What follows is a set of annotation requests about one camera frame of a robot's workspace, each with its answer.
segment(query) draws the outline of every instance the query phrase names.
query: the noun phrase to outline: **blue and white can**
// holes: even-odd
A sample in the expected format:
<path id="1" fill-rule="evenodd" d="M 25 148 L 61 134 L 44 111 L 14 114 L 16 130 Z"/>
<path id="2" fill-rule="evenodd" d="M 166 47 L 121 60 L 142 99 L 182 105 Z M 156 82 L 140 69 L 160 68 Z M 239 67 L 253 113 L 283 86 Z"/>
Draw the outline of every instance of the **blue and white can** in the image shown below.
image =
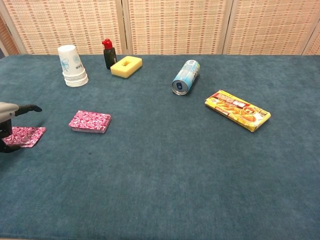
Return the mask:
<path id="1" fill-rule="evenodd" d="M 200 64 L 197 61 L 186 61 L 172 81 L 172 91 L 177 95 L 187 94 L 198 76 L 199 69 Z"/>

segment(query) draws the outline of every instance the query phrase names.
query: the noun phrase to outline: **pink card deck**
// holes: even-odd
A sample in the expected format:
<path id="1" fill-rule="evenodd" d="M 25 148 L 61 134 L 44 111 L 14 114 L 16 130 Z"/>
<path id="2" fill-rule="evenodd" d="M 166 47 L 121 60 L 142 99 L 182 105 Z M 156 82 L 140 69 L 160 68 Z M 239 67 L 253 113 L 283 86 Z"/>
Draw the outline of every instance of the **pink card deck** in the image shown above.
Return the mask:
<path id="1" fill-rule="evenodd" d="M 77 132 L 104 134 L 110 122 L 110 114 L 79 110 L 68 126 Z"/>
<path id="2" fill-rule="evenodd" d="M 19 145 L 22 148 L 32 148 L 45 131 L 45 127 L 13 126 L 12 134 L 2 140 L 9 146 Z"/>

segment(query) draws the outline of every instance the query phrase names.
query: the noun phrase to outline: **teal carpet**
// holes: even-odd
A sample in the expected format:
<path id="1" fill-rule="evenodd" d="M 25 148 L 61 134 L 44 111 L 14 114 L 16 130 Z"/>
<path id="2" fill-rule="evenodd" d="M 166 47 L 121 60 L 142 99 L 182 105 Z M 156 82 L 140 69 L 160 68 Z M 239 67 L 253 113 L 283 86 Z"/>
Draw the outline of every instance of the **teal carpet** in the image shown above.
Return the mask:
<path id="1" fill-rule="evenodd" d="M 12 125 L 47 128 L 35 147 L 0 155 L 0 237 L 318 240 L 320 56 L 142 58 L 122 79 L 102 55 L 81 56 L 78 88 L 58 56 L 0 60 L 0 102 L 43 108 Z M 200 76 L 178 96 L 188 59 Z M 205 106 L 219 89 L 272 117 L 249 132 Z M 73 132 L 77 110 L 111 114 L 107 132 Z"/>

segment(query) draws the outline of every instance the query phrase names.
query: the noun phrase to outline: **bottle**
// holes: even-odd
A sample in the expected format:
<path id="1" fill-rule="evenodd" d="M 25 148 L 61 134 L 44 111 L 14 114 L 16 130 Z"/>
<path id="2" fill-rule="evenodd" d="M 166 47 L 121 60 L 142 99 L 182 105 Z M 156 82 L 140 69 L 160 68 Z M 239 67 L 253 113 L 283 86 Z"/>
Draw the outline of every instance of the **bottle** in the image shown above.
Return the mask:
<path id="1" fill-rule="evenodd" d="M 110 67 L 117 62 L 116 50 L 112 47 L 112 42 L 108 38 L 102 41 L 102 44 L 104 45 L 103 55 L 105 65 L 107 69 L 110 69 Z"/>

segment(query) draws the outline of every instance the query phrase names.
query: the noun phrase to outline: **yellow sponge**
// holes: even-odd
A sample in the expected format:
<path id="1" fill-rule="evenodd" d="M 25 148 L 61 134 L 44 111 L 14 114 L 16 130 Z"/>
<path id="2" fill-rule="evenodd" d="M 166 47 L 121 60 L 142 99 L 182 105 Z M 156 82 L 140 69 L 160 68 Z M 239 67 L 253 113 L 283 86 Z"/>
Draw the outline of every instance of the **yellow sponge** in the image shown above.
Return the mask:
<path id="1" fill-rule="evenodd" d="M 117 63 L 113 64 L 110 69 L 113 75 L 127 79 L 135 71 L 142 67 L 142 59 L 135 56 L 126 56 Z"/>

